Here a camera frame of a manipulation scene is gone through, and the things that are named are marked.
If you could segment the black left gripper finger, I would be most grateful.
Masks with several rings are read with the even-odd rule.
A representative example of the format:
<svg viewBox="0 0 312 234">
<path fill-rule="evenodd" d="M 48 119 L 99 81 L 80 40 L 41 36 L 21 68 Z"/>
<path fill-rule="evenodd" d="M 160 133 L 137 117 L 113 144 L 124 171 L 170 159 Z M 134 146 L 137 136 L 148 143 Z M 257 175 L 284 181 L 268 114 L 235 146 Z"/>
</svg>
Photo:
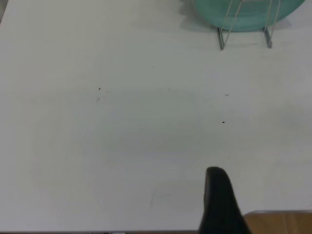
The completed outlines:
<svg viewBox="0 0 312 234">
<path fill-rule="evenodd" d="M 204 212 L 200 234 L 250 234 L 228 174 L 220 167 L 206 170 Z"/>
</svg>

